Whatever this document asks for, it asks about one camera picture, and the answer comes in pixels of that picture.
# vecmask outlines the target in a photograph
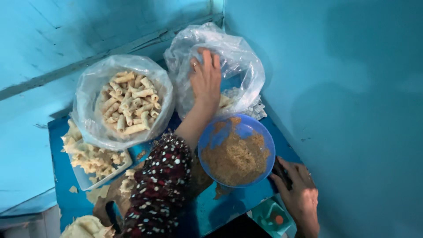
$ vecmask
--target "cloth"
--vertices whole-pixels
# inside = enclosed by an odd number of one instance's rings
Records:
[[[162,137],[143,169],[134,174],[137,184],[125,215],[123,237],[171,237],[191,180],[191,154],[182,138]]]

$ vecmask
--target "wall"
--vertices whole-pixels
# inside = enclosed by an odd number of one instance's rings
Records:
[[[269,112],[319,189],[321,237],[421,237],[423,2],[227,0]]]
[[[56,78],[49,75],[52,70],[95,58],[158,30],[222,13],[223,1],[18,0],[2,7],[0,213],[55,186],[46,125],[69,113],[84,68],[70,67]],[[168,38],[133,54],[157,61],[170,42]],[[38,202],[19,213],[51,205]]]

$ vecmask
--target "table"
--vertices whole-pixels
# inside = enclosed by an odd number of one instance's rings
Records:
[[[63,148],[63,141],[60,136],[63,136],[69,129],[67,124],[68,119],[69,117],[63,117],[48,123],[57,203],[62,214],[60,218],[60,232],[63,232],[65,227],[72,223],[74,217],[92,215],[94,208],[94,205],[86,199],[85,192],[78,185],[68,155],[60,152]],[[275,142],[276,154],[288,161],[300,162],[299,157],[273,123],[272,119],[266,117],[260,120],[260,122],[272,135]],[[168,128],[175,130],[180,123],[181,120],[175,112],[172,115]],[[130,168],[147,158],[151,150],[151,143],[152,141],[145,142],[128,149],[134,161]],[[136,160],[136,156],[143,150],[146,150],[147,154],[140,160]],[[78,188],[79,192],[77,194],[69,192],[70,187],[73,185]],[[234,189],[230,194],[223,195],[217,200],[214,200],[216,195],[215,188],[216,182],[213,182],[211,186],[184,208],[185,212],[180,218],[179,229],[176,231],[179,237],[205,236],[237,216],[251,210],[277,192],[268,179],[252,187]]]

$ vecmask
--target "polka dot sleeve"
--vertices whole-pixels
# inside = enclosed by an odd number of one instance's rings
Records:
[[[169,237],[191,179],[191,149],[174,134],[162,138],[135,173],[123,237]]]

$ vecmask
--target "clear plastic bag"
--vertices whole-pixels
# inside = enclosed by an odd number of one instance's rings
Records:
[[[208,22],[201,26],[190,25],[180,31],[163,55],[175,86],[179,117],[183,119],[194,105],[188,73],[192,70],[192,57],[202,61],[197,52],[199,47],[208,48],[220,56],[222,94],[232,95],[233,88],[237,88],[238,93],[231,98],[231,104],[219,110],[218,114],[246,110],[263,87],[266,78],[263,65],[242,37],[228,35],[214,23]]]
[[[116,131],[103,124],[102,115],[96,110],[96,102],[102,86],[117,72],[125,70],[143,74],[152,81],[162,108],[150,130],[122,138]],[[88,67],[79,77],[71,117],[81,131],[84,142],[100,148],[124,150],[154,139],[162,133],[172,117],[174,108],[173,85],[162,67],[148,57],[113,55]]]

